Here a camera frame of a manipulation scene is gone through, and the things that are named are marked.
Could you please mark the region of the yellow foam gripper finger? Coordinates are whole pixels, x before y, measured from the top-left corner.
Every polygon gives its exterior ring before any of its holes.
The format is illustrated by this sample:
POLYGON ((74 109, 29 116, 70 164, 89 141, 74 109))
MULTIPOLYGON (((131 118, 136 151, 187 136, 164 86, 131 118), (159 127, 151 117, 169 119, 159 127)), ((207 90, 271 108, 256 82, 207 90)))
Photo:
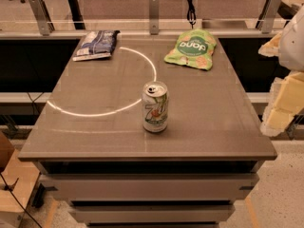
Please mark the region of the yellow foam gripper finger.
POLYGON ((279 42, 282 33, 275 35, 269 42, 260 47, 258 53, 266 57, 274 57, 278 55, 279 42))
POLYGON ((304 72, 292 71, 284 79, 275 78, 260 131, 268 137, 282 133, 295 115, 304 109, 304 72))

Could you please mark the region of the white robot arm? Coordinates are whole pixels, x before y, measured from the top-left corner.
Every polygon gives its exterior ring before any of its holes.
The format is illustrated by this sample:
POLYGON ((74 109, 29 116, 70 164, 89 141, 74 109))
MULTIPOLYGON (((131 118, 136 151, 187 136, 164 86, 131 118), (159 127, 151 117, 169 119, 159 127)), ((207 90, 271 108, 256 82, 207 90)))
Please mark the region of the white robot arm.
POLYGON ((260 131, 274 137, 304 109, 304 7, 284 30, 261 46, 258 53, 266 57, 277 56, 279 64, 290 70, 283 79, 274 79, 269 103, 262 115, 260 131))

